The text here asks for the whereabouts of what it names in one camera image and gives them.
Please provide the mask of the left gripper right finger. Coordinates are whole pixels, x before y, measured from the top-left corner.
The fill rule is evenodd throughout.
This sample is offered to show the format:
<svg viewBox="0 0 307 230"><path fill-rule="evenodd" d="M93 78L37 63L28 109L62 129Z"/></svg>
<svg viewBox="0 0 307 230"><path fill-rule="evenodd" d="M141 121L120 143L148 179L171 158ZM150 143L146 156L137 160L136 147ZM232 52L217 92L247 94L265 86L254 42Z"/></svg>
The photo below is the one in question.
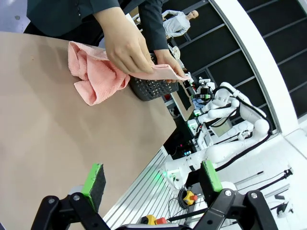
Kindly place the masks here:
<svg viewBox="0 0 307 230"><path fill-rule="evenodd" d="M195 230L219 230L226 219L234 219L242 230L278 229L264 195L252 190L245 195L223 188L210 161L200 164L199 182L208 208Z"/></svg>

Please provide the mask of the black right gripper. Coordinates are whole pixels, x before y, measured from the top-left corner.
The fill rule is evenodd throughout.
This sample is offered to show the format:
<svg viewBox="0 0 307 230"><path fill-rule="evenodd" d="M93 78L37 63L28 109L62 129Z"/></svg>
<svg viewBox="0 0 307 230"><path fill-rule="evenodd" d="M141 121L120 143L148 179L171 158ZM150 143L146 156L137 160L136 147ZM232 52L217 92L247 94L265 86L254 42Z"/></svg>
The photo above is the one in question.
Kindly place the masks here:
<svg viewBox="0 0 307 230"><path fill-rule="evenodd" d="M213 97L213 91L210 87L199 87L196 90L195 94L196 98L212 98Z"/></svg>

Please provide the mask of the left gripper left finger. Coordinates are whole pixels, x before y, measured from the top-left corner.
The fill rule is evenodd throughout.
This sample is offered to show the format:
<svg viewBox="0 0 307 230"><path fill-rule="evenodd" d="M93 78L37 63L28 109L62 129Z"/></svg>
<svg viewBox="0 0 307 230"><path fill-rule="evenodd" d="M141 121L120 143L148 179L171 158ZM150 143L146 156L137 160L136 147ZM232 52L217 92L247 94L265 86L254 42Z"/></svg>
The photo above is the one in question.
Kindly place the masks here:
<svg viewBox="0 0 307 230"><path fill-rule="evenodd" d="M31 229L67 230L72 223L81 223L85 230L110 229L98 214L105 185L103 164L94 163L80 192L42 199Z"/></svg>

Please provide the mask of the person's left hand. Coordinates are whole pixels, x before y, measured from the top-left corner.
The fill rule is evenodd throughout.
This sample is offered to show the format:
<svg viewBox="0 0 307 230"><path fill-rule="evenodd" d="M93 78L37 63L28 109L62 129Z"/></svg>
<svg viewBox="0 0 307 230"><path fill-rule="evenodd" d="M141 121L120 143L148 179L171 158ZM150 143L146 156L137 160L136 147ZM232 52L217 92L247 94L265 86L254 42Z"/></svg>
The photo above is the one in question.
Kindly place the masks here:
<svg viewBox="0 0 307 230"><path fill-rule="evenodd" d="M177 62L177 60L171 55L171 53L168 49L155 50L154 54L155 54L156 59L157 59L157 64L159 64L159 65L167 64L173 69L173 71L178 76L180 76L182 78L185 77L185 73L182 70L182 67Z"/></svg>

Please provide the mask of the person's right hand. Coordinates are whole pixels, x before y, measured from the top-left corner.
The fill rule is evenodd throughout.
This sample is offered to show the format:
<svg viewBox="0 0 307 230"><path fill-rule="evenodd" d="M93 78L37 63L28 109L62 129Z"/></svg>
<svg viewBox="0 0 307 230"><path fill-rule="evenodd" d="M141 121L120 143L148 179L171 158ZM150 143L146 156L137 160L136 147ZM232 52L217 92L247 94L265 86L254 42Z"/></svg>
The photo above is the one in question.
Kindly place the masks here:
<svg viewBox="0 0 307 230"><path fill-rule="evenodd" d="M136 28L108 30L105 45L108 59L126 74L153 73L145 39Z"/></svg>

